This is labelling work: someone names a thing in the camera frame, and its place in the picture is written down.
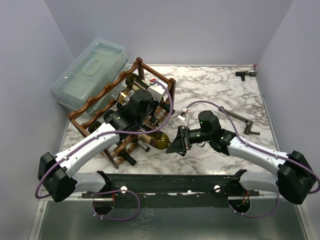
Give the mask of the tall green wine bottle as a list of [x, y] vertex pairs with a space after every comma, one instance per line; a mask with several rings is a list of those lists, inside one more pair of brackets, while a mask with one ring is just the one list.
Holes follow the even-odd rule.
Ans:
[[139, 134], [138, 139], [159, 150], [167, 149], [171, 146], [171, 141], [166, 133], [153, 132], [150, 134]]

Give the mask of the dark bottle white label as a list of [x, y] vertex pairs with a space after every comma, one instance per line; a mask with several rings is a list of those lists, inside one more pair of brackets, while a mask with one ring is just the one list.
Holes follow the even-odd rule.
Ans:
[[132, 73], [126, 78], [125, 84], [134, 91], [137, 91], [138, 89], [147, 90], [151, 85], [135, 73]]

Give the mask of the dark wine bottle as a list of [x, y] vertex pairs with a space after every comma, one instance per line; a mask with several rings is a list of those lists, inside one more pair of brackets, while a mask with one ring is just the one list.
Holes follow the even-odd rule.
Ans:
[[[104, 115], [103, 115], [103, 119], [104, 121], [107, 120], [107, 118], [112, 115], [115, 111], [113, 109], [108, 110]], [[142, 142], [141, 140], [138, 139], [138, 137], [136, 135], [134, 135], [134, 139], [132, 140], [133, 143], [138, 144], [145, 152], [149, 152], [150, 151], [150, 147]]]
[[149, 122], [152, 126], [154, 127], [159, 127], [160, 124], [162, 123], [163, 121], [163, 117], [160, 117], [160, 118], [156, 118], [154, 116], [152, 116], [150, 119], [149, 119]]

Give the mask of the clear square whisky bottle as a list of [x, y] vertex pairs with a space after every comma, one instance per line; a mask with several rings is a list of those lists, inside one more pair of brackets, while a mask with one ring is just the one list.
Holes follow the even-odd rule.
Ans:
[[129, 100], [130, 97], [135, 93], [134, 90], [126, 88], [124, 86], [120, 86], [116, 88], [112, 94], [112, 97], [121, 105], [125, 106]]

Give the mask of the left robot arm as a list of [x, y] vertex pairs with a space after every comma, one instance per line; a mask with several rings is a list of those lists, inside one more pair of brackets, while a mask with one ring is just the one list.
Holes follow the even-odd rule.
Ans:
[[158, 100], [148, 90], [139, 89], [128, 103], [112, 113], [96, 130], [69, 149], [40, 157], [39, 186], [59, 203], [76, 192], [95, 192], [104, 198], [110, 194], [111, 185], [100, 173], [79, 174], [78, 170], [95, 155], [125, 139], [139, 135], [139, 128], [158, 107]]

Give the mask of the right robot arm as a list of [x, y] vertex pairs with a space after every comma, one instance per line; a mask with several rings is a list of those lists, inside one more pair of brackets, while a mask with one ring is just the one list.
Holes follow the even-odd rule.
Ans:
[[241, 196], [247, 191], [262, 190], [278, 193], [287, 201], [300, 205], [311, 192], [316, 177], [305, 156], [270, 150], [237, 136], [221, 127], [219, 119], [210, 110], [198, 114], [200, 127], [189, 129], [180, 125], [166, 154], [185, 156], [193, 144], [209, 143], [218, 153], [249, 161], [267, 171], [255, 173], [246, 170], [230, 183], [230, 191]]

